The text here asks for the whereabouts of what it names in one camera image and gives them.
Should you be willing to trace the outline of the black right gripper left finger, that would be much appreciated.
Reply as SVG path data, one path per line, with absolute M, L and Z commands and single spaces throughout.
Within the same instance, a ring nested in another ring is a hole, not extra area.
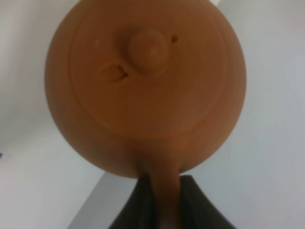
M 139 178 L 125 206 L 110 229 L 155 229 L 155 199 L 148 176 Z

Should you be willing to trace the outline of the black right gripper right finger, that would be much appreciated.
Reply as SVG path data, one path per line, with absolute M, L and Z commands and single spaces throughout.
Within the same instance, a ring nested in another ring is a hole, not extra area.
M 235 229 L 202 192 L 191 175 L 181 181 L 182 229 Z

